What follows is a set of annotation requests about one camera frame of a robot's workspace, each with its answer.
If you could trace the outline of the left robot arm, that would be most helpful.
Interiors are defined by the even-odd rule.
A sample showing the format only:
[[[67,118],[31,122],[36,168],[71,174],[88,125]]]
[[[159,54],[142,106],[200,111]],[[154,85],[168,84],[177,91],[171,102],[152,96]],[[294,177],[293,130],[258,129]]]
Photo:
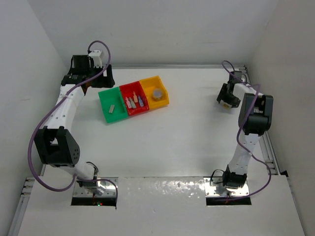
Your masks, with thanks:
[[[102,54],[101,50],[93,50],[71,58],[55,107],[39,124],[31,141],[42,164],[64,170],[82,182],[93,182],[97,169],[80,159],[80,148],[71,128],[88,88],[112,88],[115,84],[111,65],[102,64]]]

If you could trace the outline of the pink correction tape case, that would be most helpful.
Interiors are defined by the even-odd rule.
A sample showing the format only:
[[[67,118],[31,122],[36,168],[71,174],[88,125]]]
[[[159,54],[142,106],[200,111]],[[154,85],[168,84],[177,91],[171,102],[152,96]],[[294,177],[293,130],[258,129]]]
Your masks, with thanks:
[[[125,97],[125,100],[126,100],[127,107],[128,107],[129,109],[131,109],[131,108],[132,108],[132,105],[131,105],[130,100],[129,100],[127,97]]]

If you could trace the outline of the grey eraser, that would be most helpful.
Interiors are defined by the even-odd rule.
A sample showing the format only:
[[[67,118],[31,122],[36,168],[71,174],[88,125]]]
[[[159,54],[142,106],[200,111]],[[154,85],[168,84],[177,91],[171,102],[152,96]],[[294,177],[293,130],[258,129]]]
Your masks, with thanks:
[[[115,109],[115,105],[114,105],[114,104],[111,104],[108,113],[113,114],[114,109]]]

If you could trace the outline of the round tape roll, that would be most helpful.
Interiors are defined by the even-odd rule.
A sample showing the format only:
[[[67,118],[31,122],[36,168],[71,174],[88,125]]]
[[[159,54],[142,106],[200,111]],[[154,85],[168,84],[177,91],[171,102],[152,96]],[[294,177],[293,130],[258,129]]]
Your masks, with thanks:
[[[153,93],[152,93],[152,98],[155,100],[155,101],[160,101],[162,100],[163,98],[163,90],[159,89],[159,88],[155,88],[153,90]]]

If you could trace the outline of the blue correction tape case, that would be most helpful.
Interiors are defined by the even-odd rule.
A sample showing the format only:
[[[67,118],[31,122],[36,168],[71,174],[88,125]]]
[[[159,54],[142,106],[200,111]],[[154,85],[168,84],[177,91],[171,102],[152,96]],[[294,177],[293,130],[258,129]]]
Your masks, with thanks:
[[[140,95],[138,96],[138,103],[139,103],[140,107],[144,107],[144,102],[143,102],[143,100],[142,100]]]

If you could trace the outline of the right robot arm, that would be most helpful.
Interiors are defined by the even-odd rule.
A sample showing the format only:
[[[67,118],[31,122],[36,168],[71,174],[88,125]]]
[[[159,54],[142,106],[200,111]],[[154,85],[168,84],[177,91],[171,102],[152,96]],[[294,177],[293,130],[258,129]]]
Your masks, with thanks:
[[[259,92],[259,87],[241,80],[240,71],[229,73],[218,94],[219,104],[228,108],[240,107],[238,118],[237,147],[223,173],[222,184],[227,188],[243,187],[247,180],[248,164],[252,152],[271,127],[274,98]]]

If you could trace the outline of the green correction tape case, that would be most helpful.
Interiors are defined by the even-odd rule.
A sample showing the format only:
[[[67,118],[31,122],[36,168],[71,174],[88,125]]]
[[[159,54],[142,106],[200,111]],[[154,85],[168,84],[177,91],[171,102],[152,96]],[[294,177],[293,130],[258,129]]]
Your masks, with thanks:
[[[130,100],[130,103],[131,103],[131,107],[132,107],[133,109],[136,109],[136,104],[135,104],[135,102],[133,101],[133,99],[130,97],[129,100]]]

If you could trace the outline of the orange correction tape case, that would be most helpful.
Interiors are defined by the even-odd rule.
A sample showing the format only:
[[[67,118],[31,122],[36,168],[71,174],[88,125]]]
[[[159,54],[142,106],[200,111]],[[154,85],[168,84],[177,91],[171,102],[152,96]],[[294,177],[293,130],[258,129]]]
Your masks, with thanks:
[[[133,101],[135,103],[138,103],[138,97],[137,97],[137,94],[135,93],[135,91],[133,91]]]

